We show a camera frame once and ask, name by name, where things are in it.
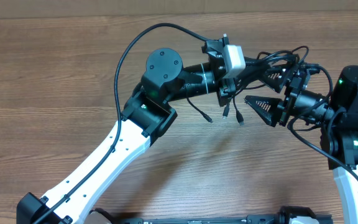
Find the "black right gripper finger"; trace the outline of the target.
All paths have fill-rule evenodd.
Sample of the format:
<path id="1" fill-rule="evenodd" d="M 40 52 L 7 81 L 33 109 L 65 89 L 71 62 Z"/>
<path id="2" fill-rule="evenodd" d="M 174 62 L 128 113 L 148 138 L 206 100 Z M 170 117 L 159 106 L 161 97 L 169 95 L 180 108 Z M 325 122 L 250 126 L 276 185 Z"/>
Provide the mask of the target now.
<path id="1" fill-rule="evenodd" d="M 247 95 L 244 101 L 260 116 L 265 124 L 276 127 L 282 115 L 282 109 L 279 108 L 281 99 Z"/>
<path id="2" fill-rule="evenodd" d="M 291 68 L 272 67 L 266 70 L 259 80 L 276 93 L 280 93 L 284 86 L 292 80 L 297 66 Z"/>

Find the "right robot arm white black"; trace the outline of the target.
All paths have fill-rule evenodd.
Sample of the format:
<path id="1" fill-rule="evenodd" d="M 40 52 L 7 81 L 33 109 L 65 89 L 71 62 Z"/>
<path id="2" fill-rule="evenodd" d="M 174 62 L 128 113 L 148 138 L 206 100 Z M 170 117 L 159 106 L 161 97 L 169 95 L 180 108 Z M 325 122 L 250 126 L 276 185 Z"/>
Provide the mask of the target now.
<path id="1" fill-rule="evenodd" d="M 319 72 L 327 70 L 308 63 L 297 72 L 286 70 L 265 81 L 270 88 L 283 90 L 284 99 L 248 95 L 244 101 L 267 125 L 287 127 L 328 159 L 344 222 L 358 223 L 358 65 L 344 67 L 337 82 L 328 78 L 327 95 L 306 89 L 310 77 Z"/>

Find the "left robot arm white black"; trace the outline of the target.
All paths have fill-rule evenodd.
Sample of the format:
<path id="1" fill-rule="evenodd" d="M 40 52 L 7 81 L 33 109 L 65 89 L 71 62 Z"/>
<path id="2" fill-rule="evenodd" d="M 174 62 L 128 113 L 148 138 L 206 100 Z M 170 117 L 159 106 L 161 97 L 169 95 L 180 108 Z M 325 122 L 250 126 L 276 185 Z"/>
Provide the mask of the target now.
<path id="1" fill-rule="evenodd" d="M 208 54 L 208 62 L 184 67 L 175 50 L 154 50 L 108 136 L 41 198 L 27 193 L 17 204 L 16 222 L 84 223 L 118 175 L 172 125 L 177 112 L 170 101 L 217 92 L 219 104 L 224 105 L 246 68 L 242 49 L 222 38 L 206 41 L 202 51 Z"/>

